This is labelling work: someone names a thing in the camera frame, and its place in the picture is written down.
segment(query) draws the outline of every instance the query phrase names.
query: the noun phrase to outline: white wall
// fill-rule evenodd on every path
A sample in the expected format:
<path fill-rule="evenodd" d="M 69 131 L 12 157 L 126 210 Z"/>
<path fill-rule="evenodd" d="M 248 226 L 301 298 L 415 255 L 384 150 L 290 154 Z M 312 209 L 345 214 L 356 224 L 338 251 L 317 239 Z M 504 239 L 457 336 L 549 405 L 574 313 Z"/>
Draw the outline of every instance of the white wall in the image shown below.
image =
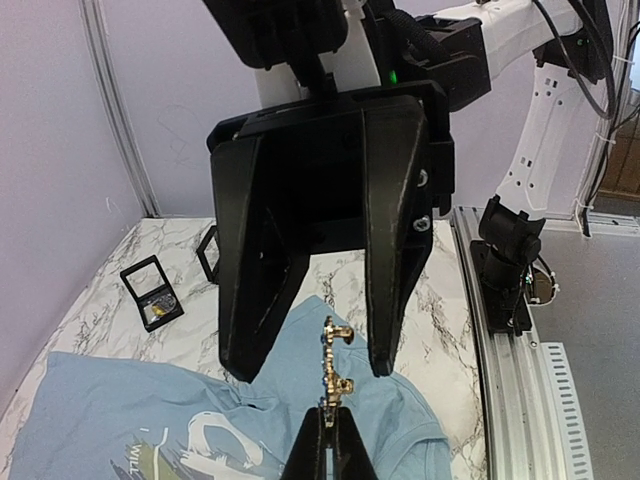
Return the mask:
<path fill-rule="evenodd" d="M 251 71 L 201 0 L 103 1 L 119 83 L 163 212 L 211 215 L 204 141 L 219 120 L 259 108 Z M 396 0 L 415 15 L 460 3 Z M 453 115 L 455 203 L 484 206 L 494 194 L 524 126 L 533 69 L 533 56 L 526 55 L 494 83 L 491 94 Z M 553 213 L 571 213 L 596 121 L 585 103 L 552 189 Z"/>
<path fill-rule="evenodd" d="M 77 0 L 0 11 L 0 416 L 141 210 L 115 147 Z"/>

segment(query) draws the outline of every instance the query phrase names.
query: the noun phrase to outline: screw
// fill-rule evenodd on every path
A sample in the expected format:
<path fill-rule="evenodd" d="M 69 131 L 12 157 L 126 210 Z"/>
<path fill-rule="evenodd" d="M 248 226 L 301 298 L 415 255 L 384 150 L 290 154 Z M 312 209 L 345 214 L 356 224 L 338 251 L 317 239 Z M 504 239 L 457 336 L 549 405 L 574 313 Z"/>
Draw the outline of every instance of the screw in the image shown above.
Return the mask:
<path fill-rule="evenodd" d="M 413 222 L 413 229 L 416 232 L 424 233 L 431 228 L 431 218 L 424 216 Z"/>
<path fill-rule="evenodd" d="M 418 188 L 424 187 L 429 183 L 429 175 L 426 170 L 420 170 L 420 181 L 418 182 Z"/>

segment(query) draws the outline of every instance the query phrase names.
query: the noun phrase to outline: brown cabinet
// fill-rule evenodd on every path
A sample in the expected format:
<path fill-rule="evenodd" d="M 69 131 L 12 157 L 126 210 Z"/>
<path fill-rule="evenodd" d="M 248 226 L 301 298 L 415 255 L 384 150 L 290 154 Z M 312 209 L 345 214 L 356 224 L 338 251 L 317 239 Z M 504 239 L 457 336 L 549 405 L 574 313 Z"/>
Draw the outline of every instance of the brown cabinet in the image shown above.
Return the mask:
<path fill-rule="evenodd" d="M 640 200 L 640 125 L 637 117 L 616 135 L 600 194 Z"/>

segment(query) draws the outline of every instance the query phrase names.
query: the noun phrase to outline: blue t-shirt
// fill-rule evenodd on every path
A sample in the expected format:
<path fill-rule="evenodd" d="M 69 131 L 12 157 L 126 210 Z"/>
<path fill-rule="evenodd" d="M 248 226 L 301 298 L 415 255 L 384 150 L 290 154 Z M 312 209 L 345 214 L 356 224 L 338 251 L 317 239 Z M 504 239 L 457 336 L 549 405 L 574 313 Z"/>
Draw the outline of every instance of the blue t-shirt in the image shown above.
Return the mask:
<path fill-rule="evenodd" d="M 233 386 L 170 365 L 52 353 L 20 431 L 11 480 L 271 480 L 323 395 L 319 298 L 291 311 L 260 374 Z M 334 343 L 343 397 L 381 480 L 449 480 L 450 452 L 422 395 L 375 378 L 366 343 Z"/>

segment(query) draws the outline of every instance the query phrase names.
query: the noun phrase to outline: white marble surface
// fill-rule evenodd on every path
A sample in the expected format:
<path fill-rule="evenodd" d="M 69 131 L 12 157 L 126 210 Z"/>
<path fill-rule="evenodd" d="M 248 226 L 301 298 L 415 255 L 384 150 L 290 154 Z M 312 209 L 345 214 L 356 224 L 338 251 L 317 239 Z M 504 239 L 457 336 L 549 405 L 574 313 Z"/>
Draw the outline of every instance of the white marble surface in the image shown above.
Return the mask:
<path fill-rule="evenodd" d="M 14 440 L 28 418 L 50 351 L 171 363 L 234 381 L 218 361 L 217 287 L 207 282 L 195 256 L 210 225 L 206 219 L 142 220 L 108 258 L 0 423 L 0 480 L 8 478 Z M 407 307 L 396 371 L 422 392 L 439 418 L 450 440 L 454 478 L 479 480 L 486 478 L 487 464 L 471 321 L 451 228 L 436 222 L 435 233 L 433 253 Z M 154 254 L 185 315 L 149 335 L 119 273 Z M 296 304 L 318 295 L 366 337 L 363 260 L 362 252 L 314 257 Z"/>

